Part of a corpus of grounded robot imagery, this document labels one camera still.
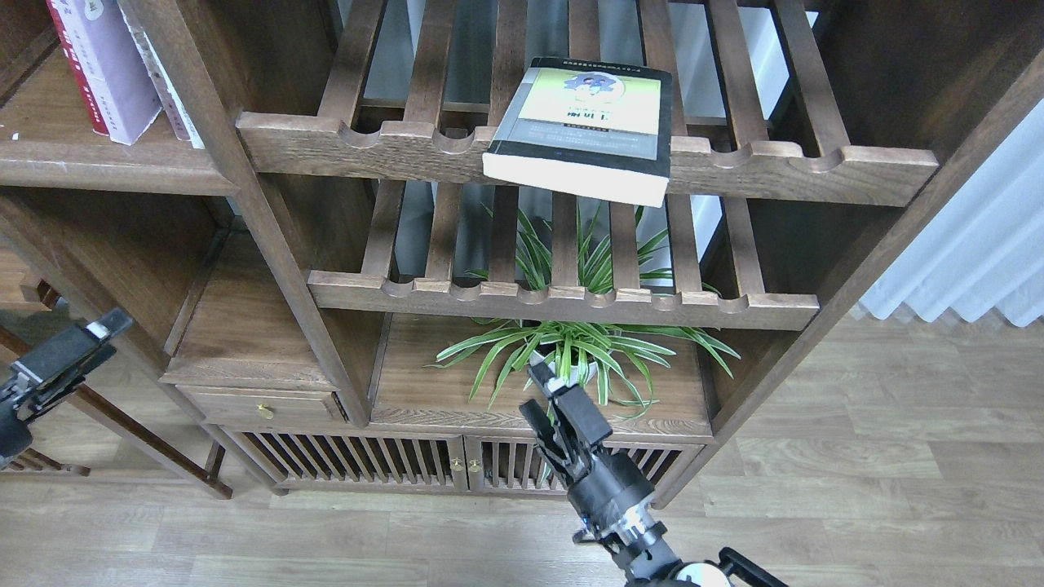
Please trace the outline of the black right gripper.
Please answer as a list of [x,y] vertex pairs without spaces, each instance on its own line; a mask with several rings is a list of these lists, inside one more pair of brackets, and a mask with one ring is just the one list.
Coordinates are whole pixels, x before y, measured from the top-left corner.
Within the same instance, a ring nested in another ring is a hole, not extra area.
[[648,510],[655,487],[625,453],[604,446],[604,439],[614,431],[603,413],[582,386],[562,383],[548,363],[531,363],[527,372],[547,398],[553,417],[533,399],[521,404],[520,413],[582,518],[582,530],[572,541],[658,542],[662,523],[652,520]]

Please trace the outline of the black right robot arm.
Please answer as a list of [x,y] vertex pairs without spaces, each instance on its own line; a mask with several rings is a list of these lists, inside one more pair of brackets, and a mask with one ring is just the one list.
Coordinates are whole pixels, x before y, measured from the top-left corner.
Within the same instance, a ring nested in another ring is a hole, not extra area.
[[723,547],[719,561],[685,562],[671,549],[666,525],[652,519],[655,486],[623,452],[612,453],[604,439],[613,430],[582,386],[571,386],[543,360],[527,368],[554,417],[537,401],[520,405],[537,437],[538,451],[563,484],[584,527],[574,543],[596,543],[624,571],[628,586],[782,586],[737,550]]

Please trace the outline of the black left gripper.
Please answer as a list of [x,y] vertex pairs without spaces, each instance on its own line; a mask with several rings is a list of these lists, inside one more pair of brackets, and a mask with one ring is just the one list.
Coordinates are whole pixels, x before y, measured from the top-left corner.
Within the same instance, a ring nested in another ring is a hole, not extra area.
[[[1,468],[33,442],[29,423],[56,408],[90,372],[115,356],[112,339],[133,324],[130,315],[114,308],[86,327],[68,327],[11,365],[11,378],[2,389]],[[27,420],[18,417],[24,404],[29,405]]]

